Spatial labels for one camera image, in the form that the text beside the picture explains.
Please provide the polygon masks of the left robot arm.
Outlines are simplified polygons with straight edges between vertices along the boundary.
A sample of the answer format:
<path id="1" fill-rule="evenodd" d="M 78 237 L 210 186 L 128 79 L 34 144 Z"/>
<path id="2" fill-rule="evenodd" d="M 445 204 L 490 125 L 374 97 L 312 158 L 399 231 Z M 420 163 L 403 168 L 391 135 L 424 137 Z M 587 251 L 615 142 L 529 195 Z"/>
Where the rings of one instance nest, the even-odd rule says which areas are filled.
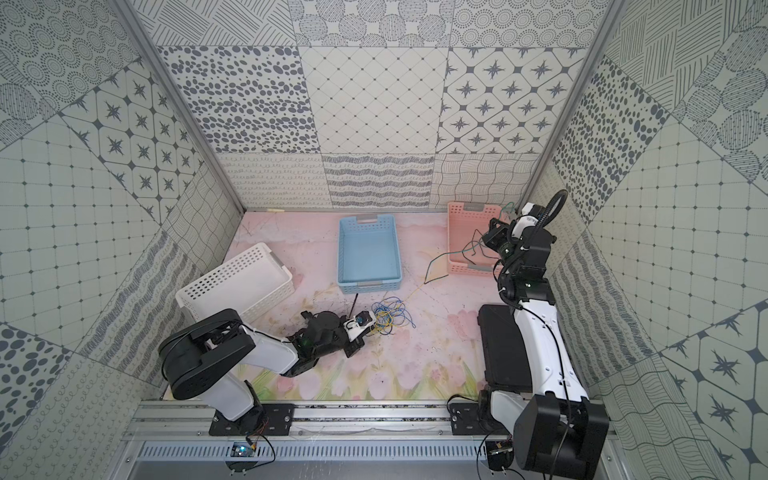
<path id="1" fill-rule="evenodd" d="M 166 338 L 158 348 L 161 373 L 176 400 L 200 398 L 229 421 L 259 409 L 255 390 L 232 373 L 240 365 L 293 378 L 313 369 L 323 357 L 346 357 L 365 346 L 374 326 L 371 311 L 354 317 L 330 311 L 303 311 L 306 325 L 286 338 L 258 331 L 233 309 L 224 309 Z"/>

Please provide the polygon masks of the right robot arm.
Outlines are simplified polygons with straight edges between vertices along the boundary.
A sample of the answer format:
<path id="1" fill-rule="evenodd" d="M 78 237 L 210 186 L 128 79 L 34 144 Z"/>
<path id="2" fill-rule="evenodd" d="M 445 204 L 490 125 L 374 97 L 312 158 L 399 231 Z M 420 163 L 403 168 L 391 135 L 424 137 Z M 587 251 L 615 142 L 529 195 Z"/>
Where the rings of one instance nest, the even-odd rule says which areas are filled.
<path id="1" fill-rule="evenodd" d="M 560 333 L 556 299 L 545 277 L 554 237 L 545 220 L 493 218 L 482 243 L 499 256 L 493 271 L 500 299 L 522 338 L 532 396 L 496 390 L 490 414 L 510 433 L 520 469 L 549 477 L 594 478 L 610 420 L 580 383 Z"/>

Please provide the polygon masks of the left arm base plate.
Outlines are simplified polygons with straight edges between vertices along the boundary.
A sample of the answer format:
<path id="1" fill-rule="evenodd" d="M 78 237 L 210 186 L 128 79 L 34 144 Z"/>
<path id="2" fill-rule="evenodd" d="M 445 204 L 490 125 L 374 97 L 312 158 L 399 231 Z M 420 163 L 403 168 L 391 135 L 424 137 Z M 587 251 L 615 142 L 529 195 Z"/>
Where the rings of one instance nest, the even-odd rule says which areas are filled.
<path id="1" fill-rule="evenodd" d="M 212 437 L 247 435 L 288 436 L 296 406 L 291 403 L 260 404 L 238 420 L 228 420 L 216 411 L 209 428 Z"/>

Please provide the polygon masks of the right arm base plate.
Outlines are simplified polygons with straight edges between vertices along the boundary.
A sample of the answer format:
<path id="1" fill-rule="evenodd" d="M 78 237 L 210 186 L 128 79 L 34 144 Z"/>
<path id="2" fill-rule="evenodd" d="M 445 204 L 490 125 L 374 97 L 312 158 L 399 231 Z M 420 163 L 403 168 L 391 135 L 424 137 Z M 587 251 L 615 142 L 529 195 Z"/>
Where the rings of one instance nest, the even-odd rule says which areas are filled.
<path id="1" fill-rule="evenodd" d="M 473 402 L 450 402 L 447 405 L 451 432 L 454 436 L 508 435 L 508 430 L 489 413 L 481 413 Z"/>

